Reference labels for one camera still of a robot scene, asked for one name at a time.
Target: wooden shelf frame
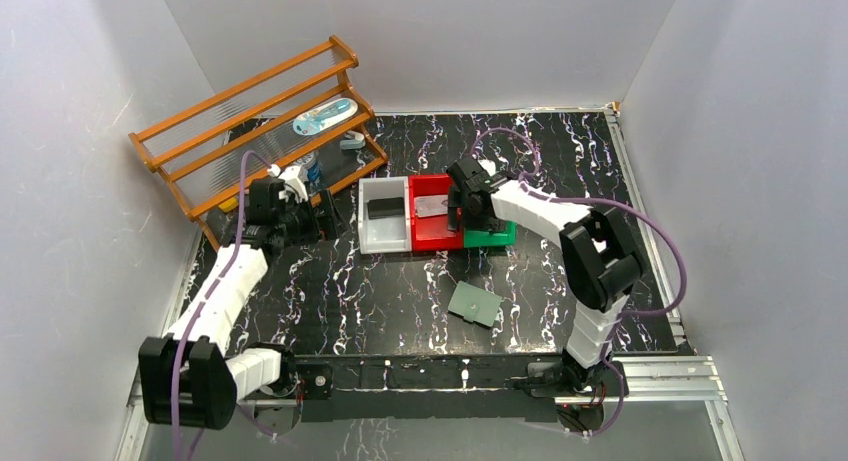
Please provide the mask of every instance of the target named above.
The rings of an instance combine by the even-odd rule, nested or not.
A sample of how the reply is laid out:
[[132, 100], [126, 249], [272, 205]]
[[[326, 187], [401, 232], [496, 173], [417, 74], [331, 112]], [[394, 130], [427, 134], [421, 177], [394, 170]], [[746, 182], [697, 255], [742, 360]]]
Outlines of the wooden shelf frame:
[[[303, 63], [308, 62], [310, 59], [315, 58], [316, 56], [321, 55], [327, 51], [332, 51], [334, 54], [334, 64], [328, 69], [321, 71], [320, 73], [311, 76], [308, 79], [301, 81], [300, 83], [291, 86], [269, 99], [259, 102], [254, 106], [245, 109], [238, 114], [235, 114], [222, 122], [218, 122], [214, 125], [210, 125], [209, 127], [204, 127], [202, 133], [190, 136], [185, 141], [181, 142], [177, 146], [170, 147], [165, 152], [161, 154], [154, 155], [147, 146], [145, 146], [145, 142], [150, 141], [154, 137], [159, 134], [162, 134], [180, 124], [194, 118], [200, 113], [203, 113], [210, 108], [220, 105], [221, 103], [226, 102], [227, 100], [232, 99], [234, 96], [239, 95], [255, 86], [258, 86], [265, 81], [268, 81], [271, 78], [274, 78], [285, 71], [288, 71], [295, 66], [299, 66]], [[174, 195], [174, 198], [179, 204], [180, 209], [182, 209], [183, 213], [188, 217], [190, 221], [197, 222], [203, 233], [209, 239], [209, 242], [213, 247], [217, 250], [220, 246], [219, 240], [216, 238], [215, 234], [212, 232], [211, 228], [207, 225], [205, 220], [203, 219], [203, 215], [209, 212], [211, 209], [215, 208], [219, 204], [224, 201], [236, 196], [238, 194], [238, 182], [235, 182], [229, 188], [226, 188], [216, 194], [213, 194], [203, 201], [200, 201], [196, 204], [193, 204], [189, 197], [180, 189], [177, 184], [177, 181], [185, 178], [191, 173], [196, 172], [197, 170], [203, 168], [204, 166], [208, 166], [210, 163], [215, 162], [216, 160], [221, 159], [223, 156], [232, 153], [236, 149], [242, 146], [249, 146], [251, 142], [257, 139], [261, 139], [261, 136], [277, 129], [281, 126], [284, 126], [286, 123], [289, 123], [299, 114], [308, 111], [309, 109], [314, 108], [322, 103], [327, 102], [333, 97], [341, 96], [351, 98], [359, 105], [358, 112], [350, 119], [345, 122], [339, 124], [338, 126], [333, 127], [325, 132], [319, 133], [314, 139], [310, 140], [307, 144], [302, 147], [299, 147], [279, 159], [274, 160], [274, 162], [279, 166], [287, 166], [294, 162], [295, 160], [305, 156], [306, 154], [315, 151], [316, 149], [324, 146], [325, 144], [337, 140], [347, 131], [359, 131], [365, 135], [366, 147], [363, 149], [370, 150], [375, 159], [365, 166], [356, 170], [356, 172], [352, 173], [350, 176], [345, 177], [341, 181], [330, 186], [330, 191], [335, 194], [342, 189], [350, 186], [355, 183], [359, 178], [373, 172], [380, 166], [386, 164], [388, 161], [388, 156], [386, 152], [380, 148], [379, 145], [374, 141], [374, 138], [368, 133], [365, 129], [365, 124], [375, 117], [374, 110], [371, 108], [371, 105], [359, 95], [359, 93], [353, 88], [353, 85], [350, 82], [350, 78], [348, 77], [347, 70], [351, 68], [355, 68], [359, 65], [359, 60], [356, 57], [356, 54], [347, 46], [342, 40], [340, 40], [336, 36], [330, 36], [330, 38], [325, 43], [321, 43], [314, 48], [305, 51], [298, 56], [295, 56], [277, 66], [274, 66], [271, 69], [268, 69], [262, 73], [253, 76], [242, 83], [239, 83], [217, 95], [193, 106], [179, 114], [171, 116], [170, 118], [155, 124], [140, 133], [130, 133], [129, 138], [132, 142], [133, 146], [136, 149], [139, 157], [142, 162], [147, 166], [147, 168], [154, 173], [159, 174], [159, 176], [165, 181], [165, 184], [168, 185], [168, 188], [171, 190], [171, 193]], [[217, 147], [213, 149], [211, 152], [200, 156], [199, 158], [186, 163], [183, 166], [174, 169], [173, 171], [168, 169], [168, 163], [180, 158], [180, 156], [189, 153], [193, 149], [204, 145], [210, 141], [215, 139], [220, 139], [219, 137], [222, 134], [227, 133], [233, 128], [244, 124], [247, 121], [259, 116], [260, 114], [268, 111], [269, 109], [284, 103], [287, 100], [294, 98], [295, 96], [302, 94], [308, 91], [311, 88], [314, 88], [320, 83], [323, 83], [327, 80], [335, 77], [336, 85], [330, 88], [327, 91], [324, 91], [321, 94], [318, 94], [308, 101], [303, 102], [302, 104], [286, 111], [285, 113], [275, 117], [271, 121], [265, 123], [261, 127], [249, 131], [236, 139], [230, 140], [228, 143], [223, 146]], [[258, 170], [248, 175], [246, 178], [246, 182], [249, 184], [254, 179], [264, 176], [264, 170]], [[317, 203], [317, 198], [313, 198], [313, 204]]]

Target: marble tabletop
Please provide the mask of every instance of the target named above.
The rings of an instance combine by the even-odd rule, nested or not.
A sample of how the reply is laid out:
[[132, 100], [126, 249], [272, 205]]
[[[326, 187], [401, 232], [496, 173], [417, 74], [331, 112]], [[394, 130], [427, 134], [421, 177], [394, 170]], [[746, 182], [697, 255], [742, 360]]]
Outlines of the marble tabletop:
[[[389, 155], [374, 176], [443, 173], [478, 133], [502, 126], [529, 133], [543, 171], [535, 186], [561, 196], [608, 197], [630, 203], [603, 113], [508, 113], [378, 116], [369, 126]], [[483, 143], [498, 169], [530, 169], [532, 157], [508, 135]], [[232, 334], [228, 353], [261, 341], [310, 355], [439, 355], [557, 352], [572, 329], [576, 299], [552, 243], [519, 227], [516, 244], [415, 254], [363, 255], [356, 234], [356, 185], [336, 195], [347, 231], [330, 242], [294, 247], [274, 259]], [[642, 249], [638, 226], [631, 226]], [[205, 240], [186, 301], [215, 260]], [[459, 281], [505, 298], [492, 329], [449, 314]], [[634, 289], [631, 307], [662, 306], [653, 273]], [[666, 318], [625, 320], [618, 351], [674, 352]]]

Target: metal frame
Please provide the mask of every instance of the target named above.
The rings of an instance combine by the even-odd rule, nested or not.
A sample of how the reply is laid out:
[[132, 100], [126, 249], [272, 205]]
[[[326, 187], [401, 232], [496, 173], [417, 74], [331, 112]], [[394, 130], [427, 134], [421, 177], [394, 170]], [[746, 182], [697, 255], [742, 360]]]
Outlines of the metal frame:
[[[518, 110], [496, 110], [496, 111], [432, 111], [432, 112], [406, 112], [406, 113], [379, 113], [379, 115], [406, 115], [406, 114], [501, 114], [521, 112], [602, 112], [605, 115], [607, 125], [610, 129], [613, 147], [621, 165], [622, 174], [627, 183], [633, 205], [636, 209], [644, 212], [645, 207], [636, 185], [636, 179], [630, 166], [624, 138], [618, 124], [618, 118], [612, 105], [587, 106], [587, 107], [545, 107], [527, 108]], [[647, 247], [648, 256], [657, 282], [663, 304], [668, 306], [673, 293], [668, 275], [662, 263], [657, 249], [657, 241], [654, 233], [642, 225], [642, 237]], [[200, 243], [200, 231], [197, 231], [195, 239], [195, 250]], [[188, 260], [184, 281], [180, 291], [168, 312], [165, 321], [166, 329], [179, 316], [183, 299], [188, 290], [188, 281], [194, 264], [194, 257]], [[680, 321], [680, 313], [677, 310], [668, 315], [671, 323], [672, 333], [678, 345], [685, 340], [683, 325]], [[721, 379], [716, 371], [711, 356], [618, 356], [616, 361], [624, 365], [624, 374], [627, 377], [630, 395], [625, 398], [627, 402], [668, 402], [668, 401], [703, 401], [705, 409], [710, 417], [713, 434], [721, 452], [723, 460], [742, 460], [742, 450], [736, 438], [733, 423], [727, 411], [727, 396]], [[585, 402], [579, 397], [558, 397], [557, 403]], [[617, 402], [617, 399], [607, 399], [607, 403]], [[257, 405], [283, 407], [288, 406], [291, 400], [264, 400], [254, 401]], [[127, 418], [124, 426], [123, 436], [115, 456], [117, 461], [136, 461], [141, 456], [144, 439], [147, 434], [148, 422], [144, 417], [144, 407], [141, 402], [141, 388], [138, 378], [133, 383], [127, 403]]]

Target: gray object on shelf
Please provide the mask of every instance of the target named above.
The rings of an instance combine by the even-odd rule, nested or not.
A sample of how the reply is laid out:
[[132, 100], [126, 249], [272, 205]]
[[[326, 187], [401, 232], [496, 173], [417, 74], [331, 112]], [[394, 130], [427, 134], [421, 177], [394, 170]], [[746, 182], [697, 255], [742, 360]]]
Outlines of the gray object on shelf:
[[464, 281], [456, 285], [451, 296], [448, 311], [469, 323], [478, 323], [491, 328], [498, 316], [503, 298], [485, 289], [472, 286]]

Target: black marble surface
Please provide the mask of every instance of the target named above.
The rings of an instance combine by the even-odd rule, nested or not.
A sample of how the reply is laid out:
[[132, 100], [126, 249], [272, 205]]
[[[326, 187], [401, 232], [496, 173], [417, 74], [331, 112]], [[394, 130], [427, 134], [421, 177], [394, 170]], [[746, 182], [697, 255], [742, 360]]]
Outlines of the black marble surface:
[[[529, 132], [540, 147], [543, 173], [537, 187], [561, 196], [630, 202], [602, 113], [380, 116], [369, 130], [389, 163], [374, 176], [444, 172], [478, 133], [495, 126]], [[505, 134], [491, 135], [483, 146], [483, 156], [496, 161], [498, 169], [532, 167], [526, 148]], [[336, 196], [349, 222], [340, 239], [291, 248], [273, 261], [232, 331], [229, 354], [257, 341], [280, 343], [296, 354], [325, 355], [556, 352], [564, 347], [576, 300], [555, 245], [519, 227], [513, 247], [362, 255], [355, 188]], [[632, 226], [641, 245], [636, 223]], [[214, 260], [204, 240], [186, 301]], [[493, 329], [447, 312], [459, 281], [506, 298]], [[653, 275], [639, 283], [630, 304], [662, 306]], [[625, 320], [614, 341], [619, 351], [676, 351], [665, 318]]]

